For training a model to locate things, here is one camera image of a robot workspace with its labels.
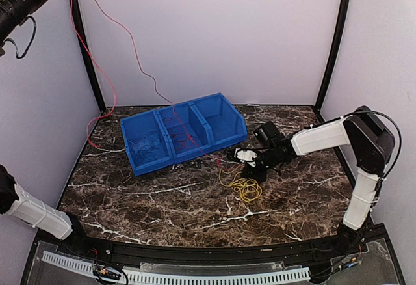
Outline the blue three-compartment plastic bin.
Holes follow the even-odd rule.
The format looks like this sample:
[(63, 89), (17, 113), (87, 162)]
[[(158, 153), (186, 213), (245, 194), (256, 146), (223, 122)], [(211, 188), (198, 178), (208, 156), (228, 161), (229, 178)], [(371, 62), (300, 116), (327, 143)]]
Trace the blue three-compartment plastic bin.
[(221, 93), (123, 118), (121, 130), (135, 176), (239, 144), (248, 135), (244, 117)]

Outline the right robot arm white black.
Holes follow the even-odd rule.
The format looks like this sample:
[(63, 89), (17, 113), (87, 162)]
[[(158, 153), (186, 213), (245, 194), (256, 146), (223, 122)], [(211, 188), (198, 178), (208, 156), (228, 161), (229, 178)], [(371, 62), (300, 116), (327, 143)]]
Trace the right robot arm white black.
[(253, 133), (260, 148), (236, 148), (233, 158), (244, 163), (244, 174), (262, 182), (269, 170), (298, 157), (349, 147), (355, 157), (357, 175), (337, 236), (331, 242), (333, 252), (345, 255), (363, 238), (367, 219), (402, 149), (401, 132), (392, 133), (385, 120), (396, 124), (391, 117), (364, 105), (290, 135), (284, 135), (272, 122), (267, 122)]

